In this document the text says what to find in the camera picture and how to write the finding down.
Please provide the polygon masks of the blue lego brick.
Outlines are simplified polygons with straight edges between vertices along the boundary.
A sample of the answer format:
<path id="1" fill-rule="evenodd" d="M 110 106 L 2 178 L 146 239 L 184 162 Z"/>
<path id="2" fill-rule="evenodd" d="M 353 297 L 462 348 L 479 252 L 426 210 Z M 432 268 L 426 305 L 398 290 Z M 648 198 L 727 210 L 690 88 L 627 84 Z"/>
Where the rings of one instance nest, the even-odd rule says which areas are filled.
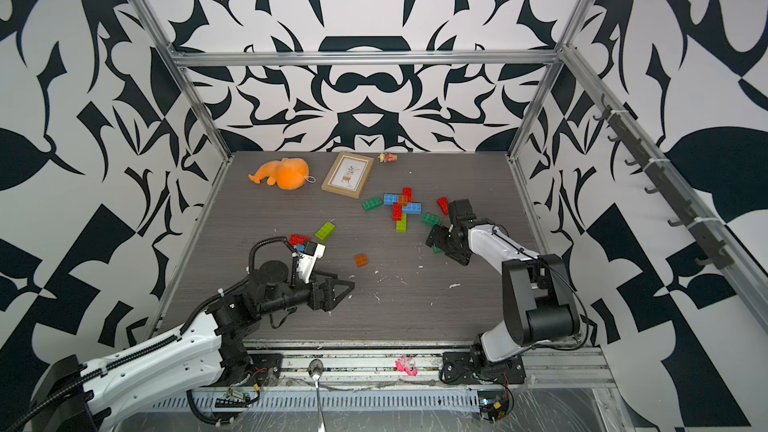
<path id="1" fill-rule="evenodd" d="M 420 203 L 408 203 L 401 207 L 403 214 L 421 214 L 422 205 Z"/>
<path id="2" fill-rule="evenodd" d="M 386 193 L 383 197 L 384 204 L 391 206 L 395 204 L 400 203 L 400 195 L 399 194 L 392 194 L 392 193 Z"/>

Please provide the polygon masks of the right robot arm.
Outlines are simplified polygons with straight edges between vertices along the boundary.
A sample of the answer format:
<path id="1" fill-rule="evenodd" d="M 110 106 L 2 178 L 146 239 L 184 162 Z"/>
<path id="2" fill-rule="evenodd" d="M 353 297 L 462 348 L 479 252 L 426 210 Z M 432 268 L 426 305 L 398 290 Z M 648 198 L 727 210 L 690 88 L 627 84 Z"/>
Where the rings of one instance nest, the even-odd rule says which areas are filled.
<path id="1" fill-rule="evenodd" d="M 566 278 L 563 259 L 514 241 L 502 226 L 478 218 L 466 199 L 443 207 L 450 224 L 432 227 L 426 244 L 467 266 L 474 256 L 501 276 L 502 320 L 479 335 L 473 360 L 495 365 L 544 348 L 575 351 L 586 345 L 586 307 Z"/>

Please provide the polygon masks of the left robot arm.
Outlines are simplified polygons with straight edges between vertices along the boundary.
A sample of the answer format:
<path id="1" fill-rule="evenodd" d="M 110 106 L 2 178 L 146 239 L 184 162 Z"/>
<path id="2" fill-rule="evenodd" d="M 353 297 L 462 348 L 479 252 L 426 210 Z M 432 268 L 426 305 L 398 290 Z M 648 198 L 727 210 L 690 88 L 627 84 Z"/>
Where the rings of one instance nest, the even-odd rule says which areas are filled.
<path id="1" fill-rule="evenodd" d="M 204 300 L 181 325 L 108 356 L 54 363 L 10 430 L 109 431 L 176 394 L 247 380 L 253 361 L 244 341 L 263 319 L 302 305 L 331 312 L 354 290 L 354 282 L 315 270 L 324 249 L 309 242 L 299 251 L 285 236 L 255 243 L 245 277 Z"/>

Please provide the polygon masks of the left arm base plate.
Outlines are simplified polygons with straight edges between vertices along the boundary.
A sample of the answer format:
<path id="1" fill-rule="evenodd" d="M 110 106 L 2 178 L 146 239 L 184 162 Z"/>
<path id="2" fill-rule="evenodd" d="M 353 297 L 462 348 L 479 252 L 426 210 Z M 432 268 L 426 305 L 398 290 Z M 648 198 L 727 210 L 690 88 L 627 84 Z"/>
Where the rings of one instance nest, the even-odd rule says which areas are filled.
<path id="1" fill-rule="evenodd" d="M 235 381 L 230 385 L 236 387 L 255 386 L 266 387 L 278 382 L 282 375 L 284 355 L 273 352 L 257 352 L 250 355 L 251 362 L 245 371 L 234 376 Z"/>

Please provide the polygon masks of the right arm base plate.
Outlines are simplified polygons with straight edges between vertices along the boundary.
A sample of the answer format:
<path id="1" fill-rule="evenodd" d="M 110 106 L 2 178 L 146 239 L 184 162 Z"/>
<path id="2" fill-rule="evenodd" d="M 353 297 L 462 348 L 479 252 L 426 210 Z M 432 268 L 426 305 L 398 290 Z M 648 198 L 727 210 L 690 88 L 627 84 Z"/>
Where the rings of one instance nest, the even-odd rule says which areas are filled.
<path id="1" fill-rule="evenodd" d="M 444 352 L 439 380 L 447 385 L 521 385 L 526 372 L 521 357 L 479 365 L 470 352 Z"/>

